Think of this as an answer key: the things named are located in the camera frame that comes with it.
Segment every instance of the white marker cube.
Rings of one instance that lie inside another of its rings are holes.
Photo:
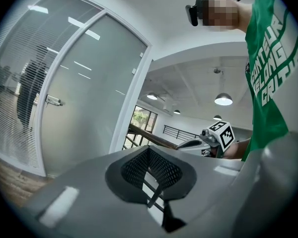
[[[229,122],[218,121],[207,127],[209,134],[213,135],[221,144],[223,152],[234,142],[235,136]]]

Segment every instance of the green shirt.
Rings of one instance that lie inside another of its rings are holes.
[[[255,0],[245,40],[249,54],[246,79],[253,100],[253,135],[242,158],[288,133],[274,94],[298,60],[298,26],[281,0]]]

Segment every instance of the vr headset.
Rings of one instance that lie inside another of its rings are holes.
[[[197,26],[198,25],[198,19],[203,20],[203,4],[207,2],[207,0],[196,0],[195,5],[187,5],[185,6],[185,10],[188,14],[188,19],[191,25]]]

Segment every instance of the door handle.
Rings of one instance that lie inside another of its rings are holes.
[[[61,103],[61,100],[60,99],[55,98],[55,97],[53,97],[51,95],[47,95],[46,96],[45,102],[50,103],[50,104],[52,104],[54,106],[63,106],[63,104]]]

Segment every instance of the dark clothing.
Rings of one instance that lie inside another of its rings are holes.
[[[17,115],[24,127],[29,126],[33,102],[45,79],[45,68],[45,63],[31,61],[21,76]]]

